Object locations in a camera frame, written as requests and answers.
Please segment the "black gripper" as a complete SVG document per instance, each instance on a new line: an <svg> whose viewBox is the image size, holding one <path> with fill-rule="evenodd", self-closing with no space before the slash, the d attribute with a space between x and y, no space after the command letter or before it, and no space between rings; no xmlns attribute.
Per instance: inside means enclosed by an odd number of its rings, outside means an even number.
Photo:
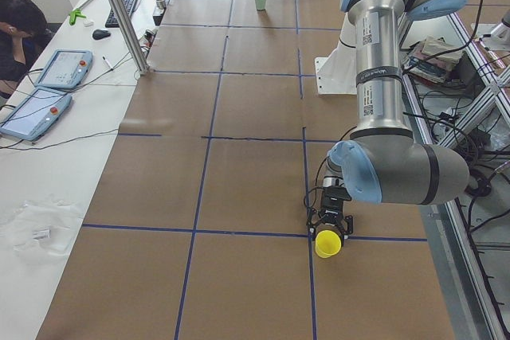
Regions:
<svg viewBox="0 0 510 340"><path fill-rule="evenodd" d="M316 237L318 225L333 225L340 232L341 241L345 241L354 231L352 215L343 215L343 203L350 201L351 196L343 186L329 186L323 189L320 199L319 220L315 223L314 212L307 215L306 226L308 235Z"/></svg>

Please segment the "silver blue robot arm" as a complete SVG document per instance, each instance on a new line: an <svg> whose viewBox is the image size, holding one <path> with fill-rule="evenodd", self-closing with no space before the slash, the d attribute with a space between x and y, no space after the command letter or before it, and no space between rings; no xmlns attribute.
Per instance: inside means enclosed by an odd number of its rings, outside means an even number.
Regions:
<svg viewBox="0 0 510 340"><path fill-rule="evenodd" d="M326 157L320 207L308 211L307 226L334 226L339 239L353 232L343 214L345 201L374 204L440 205L458 197L469 183L466 161L454 150L414 141L402 113L403 72L398 19L438 18L460 10L467 0L341 0L355 27L359 122L349 139Z"/></svg>

